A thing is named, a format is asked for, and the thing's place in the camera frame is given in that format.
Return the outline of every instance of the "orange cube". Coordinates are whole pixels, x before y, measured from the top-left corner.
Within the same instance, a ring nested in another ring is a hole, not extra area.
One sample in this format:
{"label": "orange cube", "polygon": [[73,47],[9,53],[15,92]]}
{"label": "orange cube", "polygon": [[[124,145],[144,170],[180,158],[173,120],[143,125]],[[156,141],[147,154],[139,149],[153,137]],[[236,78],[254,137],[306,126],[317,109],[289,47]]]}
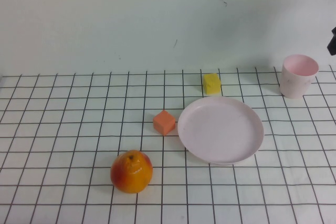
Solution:
{"label": "orange cube", "polygon": [[153,119],[154,129],[166,136],[170,131],[175,129],[175,117],[163,110]]}

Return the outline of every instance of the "yellow cube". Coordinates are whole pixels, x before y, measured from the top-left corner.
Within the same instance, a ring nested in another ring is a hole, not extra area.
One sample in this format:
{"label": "yellow cube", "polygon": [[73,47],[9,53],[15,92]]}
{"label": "yellow cube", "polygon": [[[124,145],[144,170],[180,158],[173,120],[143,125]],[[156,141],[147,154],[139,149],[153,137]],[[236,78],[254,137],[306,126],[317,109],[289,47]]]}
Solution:
{"label": "yellow cube", "polygon": [[216,73],[209,73],[203,76],[203,88],[206,94],[220,93],[221,82]]}

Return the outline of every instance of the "white wall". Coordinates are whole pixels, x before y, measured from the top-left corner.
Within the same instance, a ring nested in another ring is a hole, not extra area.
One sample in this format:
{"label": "white wall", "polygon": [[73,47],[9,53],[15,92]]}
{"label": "white wall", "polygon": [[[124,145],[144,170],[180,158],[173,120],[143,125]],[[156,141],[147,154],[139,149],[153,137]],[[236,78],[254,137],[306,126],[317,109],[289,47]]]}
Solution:
{"label": "white wall", "polygon": [[325,65],[335,26],[336,0],[0,0],[0,72]]}

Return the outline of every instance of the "sponge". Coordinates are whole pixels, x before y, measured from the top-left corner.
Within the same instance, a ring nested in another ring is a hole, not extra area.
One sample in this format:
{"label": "sponge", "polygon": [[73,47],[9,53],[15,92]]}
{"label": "sponge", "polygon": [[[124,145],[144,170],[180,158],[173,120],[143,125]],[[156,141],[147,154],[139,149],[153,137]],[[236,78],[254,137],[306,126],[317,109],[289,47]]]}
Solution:
{"label": "sponge", "polygon": [[221,82],[216,73],[209,73],[203,76],[203,88],[206,94],[220,93]]}
{"label": "sponge", "polygon": [[175,117],[163,110],[153,119],[154,129],[166,136],[170,131],[175,129]]}

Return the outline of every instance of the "plate rim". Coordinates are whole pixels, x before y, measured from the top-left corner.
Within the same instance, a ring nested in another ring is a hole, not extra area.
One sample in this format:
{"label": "plate rim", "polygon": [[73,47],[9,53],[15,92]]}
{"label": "plate rim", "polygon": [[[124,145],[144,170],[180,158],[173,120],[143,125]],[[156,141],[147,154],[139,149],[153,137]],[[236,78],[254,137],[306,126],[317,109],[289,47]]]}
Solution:
{"label": "plate rim", "polygon": [[[254,153],[252,153],[251,155],[249,155],[248,157],[246,157],[246,158],[244,158],[244,159],[242,159],[242,160],[239,160],[239,161],[235,161],[235,162],[229,162],[229,163],[225,163],[225,162],[222,162],[222,163],[218,163],[218,162],[211,162],[211,161],[207,161],[207,160],[205,160],[205,159],[203,159],[203,158],[201,158],[201,157],[199,157],[199,156],[197,156],[197,155],[195,155],[193,152],[191,152],[186,146],[185,146],[185,144],[184,144],[184,142],[182,141],[182,139],[181,139],[181,137],[180,137],[180,119],[181,118],[183,118],[183,114],[184,113],[186,113],[185,111],[187,110],[187,108],[188,107],[190,107],[191,105],[193,105],[194,103],[196,103],[196,102],[199,102],[200,100],[212,100],[212,99],[224,99],[224,100],[231,100],[231,101],[234,101],[234,102],[237,102],[238,104],[240,104],[240,105],[242,105],[243,107],[245,107],[245,108],[247,108],[248,110],[250,110],[259,120],[258,120],[258,123],[260,123],[260,128],[262,129],[262,133],[261,133],[261,136],[262,136],[262,139],[261,139],[261,141],[260,141],[260,145],[258,146],[258,148],[257,148],[257,150],[254,152]],[[178,137],[180,138],[180,141],[182,142],[182,144],[183,144],[183,146],[192,154],[192,155],[194,155],[195,157],[197,157],[198,159],[200,159],[200,160],[202,160],[202,161],[205,161],[205,162],[207,162],[207,163],[210,163],[210,164],[217,164],[217,165],[233,165],[233,164],[237,164],[237,163],[239,163],[239,162],[242,162],[242,161],[244,161],[244,160],[246,160],[246,159],[248,159],[248,158],[250,158],[250,157],[252,157],[253,155],[255,155],[257,152],[258,152],[258,150],[260,149],[260,147],[261,147],[261,145],[262,145],[262,143],[263,143],[263,141],[264,141],[264,138],[265,138],[265,129],[264,129],[264,125],[263,125],[263,123],[262,123],[262,120],[261,120],[261,118],[259,117],[259,115],[250,107],[250,106],[248,106],[248,105],[246,105],[245,103],[243,103],[243,102],[241,102],[241,101],[239,101],[239,100],[236,100],[236,99],[233,99],[233,98],[229,98],[229,97],[225,97],[225,96],[223,96],[223,97],[203,97],[203,98],[200,98],[200,99],[197,99],[196,101],[193,101],[192,103],[190,103],[187,107],[185,107],[184,108],[184,110],[182,111],[182,113],[181,113],[181,115],[180,115],[180,117],[179,117],[179,119],[178,119],[179,121],[177,122],[177,134],[178,134]]]}

